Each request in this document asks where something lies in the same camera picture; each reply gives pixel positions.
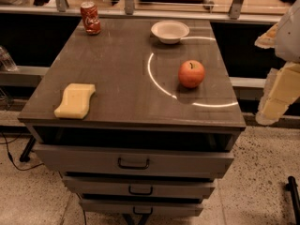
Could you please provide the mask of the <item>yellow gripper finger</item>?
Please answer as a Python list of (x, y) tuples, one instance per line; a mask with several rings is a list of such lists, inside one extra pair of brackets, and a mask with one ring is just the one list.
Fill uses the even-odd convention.
[(267, 75), (256, 121), (260, 125), (275, 124), (300, 98), (300, 64), (286, 62), (281, 69), (272, 68)]
[(270, 49), (275, 47), (275, 40), (278, 31), (278, 24), (274, 24), (271, 28), (269, 28), (265, 33), (259, 36), (254, 45), (262, 48), (262, 49)]

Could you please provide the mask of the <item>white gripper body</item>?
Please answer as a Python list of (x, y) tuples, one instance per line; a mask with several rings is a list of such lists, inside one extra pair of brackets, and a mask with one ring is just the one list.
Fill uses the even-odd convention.
[(296, 0), (278, 23), (275, 41), (277, 57), (300, 62), (300, 0)]

